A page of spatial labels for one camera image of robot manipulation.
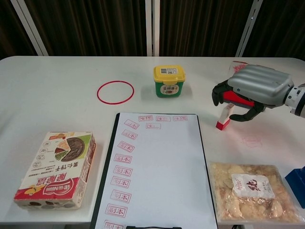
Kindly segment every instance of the plastic bag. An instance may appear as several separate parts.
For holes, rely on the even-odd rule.
[[[275,166],[212,163],[210,172],[219,219],[290,223],[304,220]]]

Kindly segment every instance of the yellow lid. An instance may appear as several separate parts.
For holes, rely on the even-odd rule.
[[[180,65],[159,65],[153,70],[153,78],[157,83],[167,85],[185,81],[185,73]]]

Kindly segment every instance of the robotic hand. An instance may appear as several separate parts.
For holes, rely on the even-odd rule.
[[[214,105],[224,102],[223,94],[234,91],[239,97],[253,101],[246,114],[233,114],[230,119],[244,122],[252,120],[265,107],[274,108],[283,104],[291,107],[291,113],[305,117],[305,83],[294,87],[289,74],[260,65],[247,65],[235,73],[230,79],[213,88]]]

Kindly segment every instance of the dark curtain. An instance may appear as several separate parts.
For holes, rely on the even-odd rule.
[[[305,1],[264,0],[243,56],[305,60]]]
[[[10,0],[0,0],[0,60],[16,55],[37,55]]]
[[[161,56],[235,56],[253,0],[162,0]]]
[[[146,56],[145,0],[25,0],[49,55]]]

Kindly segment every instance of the red rubber band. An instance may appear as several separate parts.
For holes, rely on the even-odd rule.
[[[110,102],[107,102],[107,101],[102,100],[102,99],[100,98],[100,96],[99,96],[100,90],[101,90],[104,86],[106,86],[106,85],[108,85],[108,84],[111,84],[111,83],[125,83],[125,84],[129,85],[129,86],[132,88],[132,94],[131,94],[131,96],[129,96],[127,99],[125,99],[125,100],[123,100],[123,101],[116,102],[116,103],[110,103]],[[105,103],[105,104],[108,104],[108,105],[117,105],[117,104],[123,104],[123,103],[127,102],[128,100],[130,100],[130,99],[133,97],[133,94],[134,94],[134,88],[133,88],[133,86],[132,86],[130,83],[128,83],[128,82],[126,82],[126,81],[121,81],[121,80],[114,80],[114,81],[110,81],[110,82],[104,83],[102,86],[100,86],[99,89],[97,90],[96,96],[97,96],[97,98],[98,98],[102,103]]]

